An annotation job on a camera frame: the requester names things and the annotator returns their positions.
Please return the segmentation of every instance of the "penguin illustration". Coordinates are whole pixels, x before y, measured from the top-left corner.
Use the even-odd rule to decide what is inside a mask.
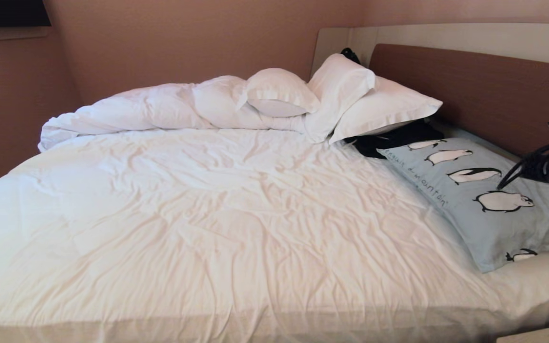
[[[507,193],[504,191],[490,191],[479,195],[474,199],[482,205],[482,212],[516,212],[520,208],[535,206],[533,200],[520,193]]]
[[[501,176],[501,170],[495,168],[470,168],[458,170],[447,175],[456,184],[462,184],[464,182],[479,182],[492,178],[495,175]]]
[[[507,261],[512,262],[518,262],[522,261],[523,259],[532,258],[533,256],[537,256],[538,254],[531,249],[520,249],[516,250],[512,254],[509,252],[505,254],[505,258]]]
[[[436,165],[440,162],[456,161],[461,156],[467,156],[473,154],[472,150],[440,150],[434,154],[431,154],[425,158],[426,161]]]
[[[430,145],[435,148],[440,143],[446,143],[446,140],[438,139],[436,141],[417,141],[416,143],[409,144],[408,148],[410,148],[410,150],[418,150],[418,149],[426,148]]]

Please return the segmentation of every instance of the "bedding wrinkle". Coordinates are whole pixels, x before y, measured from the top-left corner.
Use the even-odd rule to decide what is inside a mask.
[[[157,118],[155,118],[154,106],[152,105],[150,98],[144,97],[142,98],[142,101],[140,103],[143,105],[143,115],[146,117],[146,119],[154,123],[154,119],[157,120]]]
[[[467,254],[352,146],[84,136],[0,179],[0,341],[479,342],[549,323],[549,253],[485,275]]]

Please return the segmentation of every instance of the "pink wall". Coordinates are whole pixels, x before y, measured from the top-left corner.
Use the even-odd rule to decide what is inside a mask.
[[[366,0],[48,0],[82,99],[166,82],[308,78],[320,28],[360,24]]]
[[[549,0],[369,0],[363,26],[549,22]]]
[[[61,42],[0,41],[0,177],[38,153],[41,126],[81,102]]]

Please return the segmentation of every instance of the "white pillow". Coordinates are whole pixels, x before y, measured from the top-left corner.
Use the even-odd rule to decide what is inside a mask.
[[[442,102],[397,82],[377,77],[378,91],[369,91],[342,115],[329,143],[348,137],[382,134],[429,117]]]
[[[342,113],[378,87],[372,70],[334,54],[315,72],[309,88],[321,101],[321,108],[305,115],[305,131],[310,141],[321,143],[332,133]]]
[[[281,68],[261,70],[251,76],[238,98],[237,109],[246,102],[270,117],[293,117],[320,107],[306,82]]]

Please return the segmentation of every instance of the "television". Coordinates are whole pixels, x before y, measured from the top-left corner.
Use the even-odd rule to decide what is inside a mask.
[[[0,28],[51,26],[42,0],[0,0]]]

